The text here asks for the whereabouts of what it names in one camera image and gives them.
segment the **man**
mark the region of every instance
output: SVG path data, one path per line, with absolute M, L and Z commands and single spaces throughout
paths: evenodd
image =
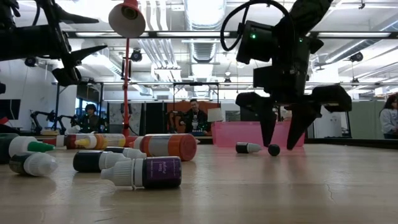
M 207 114 L 199 109 L 198 100 L 190 100 L 191 109 L 181 118 L 180 124 L 185 125 L 185 133 L 191 133 L 194 130 L 202 130 L 204 134 L 210 131 L 210 125 L 207 122 Z
M 82 132 L 93 132 L 99 130 L 98 121 L 100 118 L 95 115 L 96 107 L 94 104 L 88 104 L 86 106 L 86 116 L 84 116 L 80 122 Z

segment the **cable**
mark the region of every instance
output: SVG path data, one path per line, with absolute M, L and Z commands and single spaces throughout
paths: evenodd
M 37 21 L 39 20 L 39 17 L 40 17 L 40 6 L 39 6 L 38 2 L 36 1 L 36 15 L 33 20 L 32 26 L 36 26 Z
M 230 13 L 225 17 L 225 20 L 224 20 L 223 25 L 221 26 L 221 30 L 220 30 L 220 42 L 221 42 L 221 46 L 223 47 L 223 49 L 224 49 L 225 51 L 230 51 L 230 50 L 234 49 L 235 46 L 238 44 L 239 40 L 242 38 L 242 34 L 243 34 L 243 32 L 238 32 L 238 37 L 237 37 L 237 39 L 235 40 L 235 43 L 234 43 L 231 47 L 227 47 L 226 44 L 225 44 L 224 32 L 225 32 L 225 27 L 226 27 L 228 21 L 229 21 L 233 16 L 235 16 L 235 14 L 237 14 L 239 11 L 245 9 L 245 12 L 244 12 L 244 15 L 243 15 L 243 19 L 242 19 L 242 24 L 244 24 L 244 23 L 246 22 L 246 16 L 247 16 L 249 7 L 250 7 L 251 5 L 260 4 L 260 3 L 268 4 L 268 5 L 272 5 L 272 6 L 276 7 L 277 9 L 279 9 L 279 10 L 284 14 L 285 17 L 287 17 L 287 18 L 289 19 L 289 23 L 290 23 L 290 26 L 291 26 L 291 28 L 292 28 L 292 36 L 293 36 L 293 38 L 292 38 L 292 43 L 293 43 L 292 46 L 294 46 L 294 44 L 295 44 L 295 29 L 294 29 L 294 23 L 293 23 L 292 17 L 290 16 L 290 14 L 289 14 L 289 12 L 286 10 L 286 8 L 285 8 L 283 5 L 281 5 L 281 4 L 279 4 L 278 2 L 273 1 L 273 0 L 252 0 L 252 1 L 245 2 L 244 4 L 238 6 L 236 9 L 232 10 L 232 12 L 230 12 Z

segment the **woman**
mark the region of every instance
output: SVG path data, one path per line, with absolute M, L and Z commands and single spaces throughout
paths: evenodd
M 398 139 L 397 109 L 397 95 L 389 96 L 379 115 L 385 139 Z

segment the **desk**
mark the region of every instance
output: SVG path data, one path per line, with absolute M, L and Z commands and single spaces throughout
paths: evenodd
M 115 187 L 73 170 L 76 151 L 52 152 L 49 178 L 0 166 L 0 217 L 7 224 L 396 223 L 398 152 L 308 145 L 270 157 L 198 146 L 179 189 Z

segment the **person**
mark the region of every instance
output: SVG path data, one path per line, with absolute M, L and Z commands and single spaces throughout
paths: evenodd
M 380 111 L 379 118 L 382 132 L 385 139 L 398 139 L 397 119 L 398 119 L 397 95 L 388 97 L 386 104 Z
M 207 122 L 207 114 L 199 109 L 199 103 L 196 99 L 190 100 L 191 109 L 188 110 L 180 120 L 180 125 L 185 125 L 185 133 L 191 133 L 194 130 L 201 130 L 207 134 L 210 131 L 210 125 Z
M 100 117 L 95 115 L 96 111 L 95 105 L 87 104 L 85 110 L 86 110 L 86 116 L 84 116 L 80 121 L 82 130 L 85 130 L 86 129 L 85 127 L 87 127 L 88 132 L 98 131 L 100 128 L 98 124 Z

